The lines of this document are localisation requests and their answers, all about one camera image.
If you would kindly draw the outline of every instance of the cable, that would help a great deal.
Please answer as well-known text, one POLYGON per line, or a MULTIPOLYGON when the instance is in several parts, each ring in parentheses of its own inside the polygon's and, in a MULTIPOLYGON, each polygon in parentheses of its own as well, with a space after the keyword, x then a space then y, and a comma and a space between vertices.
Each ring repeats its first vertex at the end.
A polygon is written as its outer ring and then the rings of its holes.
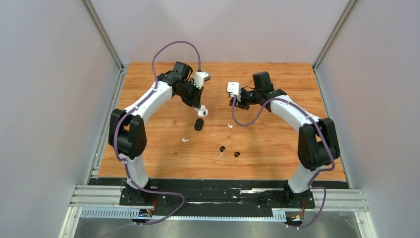
MULTIPOLYGON (((121 127, 121 125, 122 125, 122 122, 128 117, 128 115, 130 115, 131 113, 133 113, 135 110, 136 110, 136 108, 137 107, 139 107, 139 106, 141 106, 147 99, 149 99, 150 98, 150 96, 152 96, 152 94, 156 91, 156 89, 157 89, 157 87, 158 87, 158 75, 156 74, 156 70, 155 70, 155 60, 156 60, 156 57, 164 50, 164 49, 166 49, 167 47, 169 47, 169 46, 171 46, 171 45, 173 45, 173 44, 176 44, 176 43, 184 43, 184 44, 187 44, 187 45, 190 45, 191 47, 193 47, 194 48, 194 50, 196 51, 196 53, 197 53, 197 57, 198 57, 198 71, 201 71, 201 58, 200 58, 200 53, 198 52, 198 50, 197 50, 197 48, 193 45, 193 44, 191 44, 190 42, 187 42, 187 41, 174 41, 174 42, 171 42, 171 43, 169 43, 169 44, 167 44, 166 46, 164 46, 164 47, 162 47, 162 49, 160 49, 156 54, 155 54, 155 56, 153 57, 153 59, 152 59, 152 72, 153 72, 153 76, 155 77, 155 84, 154 84, 154 87, 153 87, 153 90, 152 91, 150 91, 150 93, 143 99, 143 100, 141 100, 135 107, 133 107, 131 110, 129 110, 128 112, 126 112, 126 114, 119 120, 119 122, 118 122, 118 124, 117 124, 117 127, 116 127, 116 129, 115 129, 115 134, 114 134, 114 152, 115 152, 115 156, 116 156, 116 158, 117 158, 117 160, 118 161, 122 161, 123 163, 124 163, 124 168, 125 168, 125 172, 127 173, 127 178, 128 178, 128 180, 129 181, 131 181, 131 183, 137 188, 137 189, 139 189, 140 191, 143 191, 143 192, 147 192, 147 193, 151 193, 151 194, 163 194, 163 195, 176 195, 176 196, 179 196, 179 197, 181 197, 182 198, 182 202, 181 202, 181 204, 177 207, 177 208, 175 208, 175 210, 173 210, 171 213, 169 213, 167 216, 165 216, 165 217, 163 217, 163 218, 161 218, 161 219, 159 219, 159 220, 156 220, 156 221, 152 221, 152 222, 148 222, 148 223, 134 223, 134 224, 139 224, 139 225, 141 225, 141 226, 144 226, 144 225, 153 225, 153 224, 156 224, 156 223, 159 223, 159 222, 162 222, 162 221, 164 221, 164 220, 166 220, 168 217, 170 217, 170 216, 172 216, 175 212, 177 212, 183 205, 184 205, 184 203, 185 203, 185 197, 181 194, 181 193, 177 193, 177 192, 159 192, 159 191, 151 191, 151 190, 147 190, 147 189, 144 189, 144 188, 142 188, 141 186, 139 186, 133 179, 132 179, 132 177, 131 177, 131 175, 130 175, 130 172, 128 171, 128 165, 127 165, 127 161, 125 160, 125 159, 122 159, 120 156, 119 156, 119 153, 118 153, 118 132, 119 132, 119 128, 121 127)), ((128 227, 128 226, 132 226, 133 224, 126 224, 126 225, 123 225, 123 226, 121 226, 121 227, 119 227, 119 228, 116 228, 115 230, 113 230, 113 231, 111 231, 110 233, 108 233, 108 234, 105 234, 104 236, 102 236, 101 238, 104 238, 104 237, 106 237, 106 236, 108 236, 109 234, 111 234, 111 233, 113 233, 113 232, 115 232, 115 231, 117 231, 117 230, 120 230, 120 229, 122 229, 122 228, 125 228, 125 227, 128 227)))
POLYGON ((295 226, 290 226, 290 227, 292 227, 292 228, 294 228, 294 229, 303 229, 303 228, 307 228, 307 227, 309 227, 309 226, 311 226, 317 219, 318 219, 318 217, 319 217, 319 215, 321 214, 321 211, 322 211, 322 209, 324 208, 324 204, 325 204, 325 200, 326 200, 326 198, 327 198, 327 190, 325 189, 325 187, 312 187, 312 183, 313 183, 313 181, 315 180, 315 178, 321 173, 321 172, 323 172, 323 171, 331 171, 331 170, 333 170, 333 169, 335 169, 335 162, 334 162, 334 157, 332 156, 332 154, 331 154, 331 151, 329 150, 329 148, 328 148, 328 145, 327 145, 327 142, 326 142, 326 140, 325 140, 325 138, 324 138, 324 136, 322 135, 322 132, 321 132, 321 129, 319 128, 319 126, 318 126, 318 124, 316 123, 316 121, 312 118, 312 117, 310 117, 309 116, 309 114, 308 113, 306 113, 306 111, 305 110, 303 110, 301 107, 299 107, 297 104, 295 104, 295 103, 293 103, 293 102, 290 102, 290 101, 288 101, 288 100, 285 100, 285 99, 282 99, 282 98, 270 98, 270 99, 268 99, 263 105, 262 105, 262 107, 261 107, 261 109, 260 109, 260 111, 257 113, 257 115, 255 116, 255 118, 250 122, 250 123, 246 123, 246 124, 242 124, 242 123, 240 123, 240 122, 238 122, 237 121, 237 119, 235 118, 235 113, 234 113, 234 109, 235 109, 235 104, 236 104, 236 97, 233 97, 233 103, 232 103, 232 118, 233 118, 233 120, 238 124, 238 125, 240 125, 240 126, 250 126, 250 125, 252 125, 257 119, 258 119, 258 117, 261 115, 261 113, 263 112, 263 110, 264 110, 264 108, 265 108, 265 106, 268 104, 268 103, 270 103, 271 101, 281 101, 281 102, 284 102, 284 103, 287 103, 287 104, 289 104, 289 105, 291 105, 291 106, 293 106, 294 108, 296 108, 298 111, 300 111, 305 117, 307 117, 311 122, 312 122, 312 124, 315 126, 315 129, 316 129, 316 131, 318 132, 318 135, 321 137, 321 141, 322 141, 322 144, 324 145, 324 147, 325 147, 325 150, 327 151, 327 154, 328 154, 328 157, 329 157, 329 159, 330 159, 330 163, 331 163, 331 167, 330 168, 326 168, 326 169, 321 169, 321 170, 318 170, 315 174, 314 174, 314 176, 309 180, 309 182, 308 182, 308 187, 309 188, 311 188, 311 189, 323 189, 324 190, 324 198, 322 199, 322 203, 321 203, 321 206, 320 206, 320 208, 319 208, 319 211, 318 211, 318 213, 317 213, 317 215, 315 216, 315 218, 311 221, 311 222, 309 222, 308 224, 306 224, 306 225, 304 225, 304 226, 300 226, 300 227, 295 227, 295 226))

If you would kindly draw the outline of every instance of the gray floor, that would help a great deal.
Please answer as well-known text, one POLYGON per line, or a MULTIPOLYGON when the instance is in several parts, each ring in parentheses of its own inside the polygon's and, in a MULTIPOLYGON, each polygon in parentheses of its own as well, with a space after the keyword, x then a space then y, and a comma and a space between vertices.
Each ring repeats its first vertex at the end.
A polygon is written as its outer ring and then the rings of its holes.
MULTIPOLYGON (((305 213, 306 223, 314 212, 305 213)), ((81 218, 80 237, 100 238, 132 223, 125 219, 81 218)), ((294 231, 277 222, 206 222, 167 220, 151 226, 128 226, 107 238, 360 238, 352 212, 323 212, 311 227, 294 231)))

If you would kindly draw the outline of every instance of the white wall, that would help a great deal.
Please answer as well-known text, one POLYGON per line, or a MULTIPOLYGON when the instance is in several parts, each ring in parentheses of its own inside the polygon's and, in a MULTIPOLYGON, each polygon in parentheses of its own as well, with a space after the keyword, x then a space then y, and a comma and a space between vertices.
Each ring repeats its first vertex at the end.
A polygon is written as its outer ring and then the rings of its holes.
MULTIPOLYGON (((123 63, 175 40, 203 61, 314 62, 348 0, 92 0, 123 63)), ((173 46, 158 61, 194 61, 173 46)))
POLYGON ((0 237, 53 238, 117 69, 81 1, 0 4, 0 237))
POLYGON ((362 0, 319 73, 380 238, 419 237, 420 2, 362 0))

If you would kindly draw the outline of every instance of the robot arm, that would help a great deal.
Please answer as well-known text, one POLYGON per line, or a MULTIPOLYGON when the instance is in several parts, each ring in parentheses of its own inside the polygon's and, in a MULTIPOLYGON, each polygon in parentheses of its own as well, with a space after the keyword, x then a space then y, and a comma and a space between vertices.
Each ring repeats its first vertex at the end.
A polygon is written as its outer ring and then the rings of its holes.
MULTIPOLYGON (((192 72, 188 65, 176 62, 173 70, 162 73, 157 77, 157 88, 154 85, 135 103, 125 108, 125 110, 115 109, 111 114, 109 125, 108 143, 114 146, 114 132, 119 120, 135 107, 136 109, 123 121, 118 133, 118 153, 120 157, 127 161, 128 172, 136 183, 145 187, 149 181, 146 174, 143 151, 146 148, 146 130, 145 125, 152 114, 166 101, 174 95, 181 97, 182 101, 189 107, 197 110, 198 116, 205 117, 208 110, 201 105, 201 94, 204 90, 204 82, 210 80, 210 74, 206 72, 196 72, 194 77, 189 80, 188 75, 192 72), (142 105, 137 106, 139 102, 146 99, 142 105)), ((128 185, 135 188, 130 180, 128 185)))
POLYGON ((227 93, 232 98, 232 106, 235 98, 235 106, 248 109, 250 105, 259 104, 289 123, 299 133, 298 157, 300 164, 293 176, 287 181, 285 188, 289 203, 302 201, 298 194, 304 195, 308 190, 308 184, 318 170, 326 168, 330 159, 322 142, 317 142, 317 132, 311 117, 321 128, 322 135, 336 159, 340 156, 337 135, 334 122, 330 118, 321 119, 310 114, 297 106, 286 92, 281 89, 274 90, 268 72, 260 72, 253 75, 254 88, 247 91, 241 88, 237 82, 229 82, 227 93))

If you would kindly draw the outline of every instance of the wood surface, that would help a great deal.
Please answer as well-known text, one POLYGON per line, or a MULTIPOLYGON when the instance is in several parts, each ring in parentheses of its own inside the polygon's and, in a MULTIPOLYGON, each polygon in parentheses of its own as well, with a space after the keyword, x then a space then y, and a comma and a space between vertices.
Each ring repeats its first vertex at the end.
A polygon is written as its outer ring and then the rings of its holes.
MULTIPOLYGON (((197 70, 196 63, 188 63, 197 70)), ((173 63, 157 63, 156 71, 171 70, 173 63)), ((227 82, 253 86, 252 74, 268 71, 275 89, 283 89, 293 101, 310 113, 325 118, 325 111, 309 63, 226 63, 205 62, 202 70, 211 74, 204 85, 201 102, 209 109, 201 131, 194 130, 196 110, 174 96, 163 104, 146 125, 144 162, 152 178, 195 179, 289 179, 299 164, 298 133, 282 118, 264 111, 249 127, 235 124, 226 93, 227 82), (226 147, 220 156, 219 148, 226 147)), ((131 63, 118 103, 124 109, 152 85, 150 63, 131 63)), ((235 108, 239 122, 250 122, 260 109, 235 108)), ((99 171, 102 177, 125 177, 121 162, 107 145, 99 171)), ((345 180, 340 160, 336 169, 318 179, 345 180)))

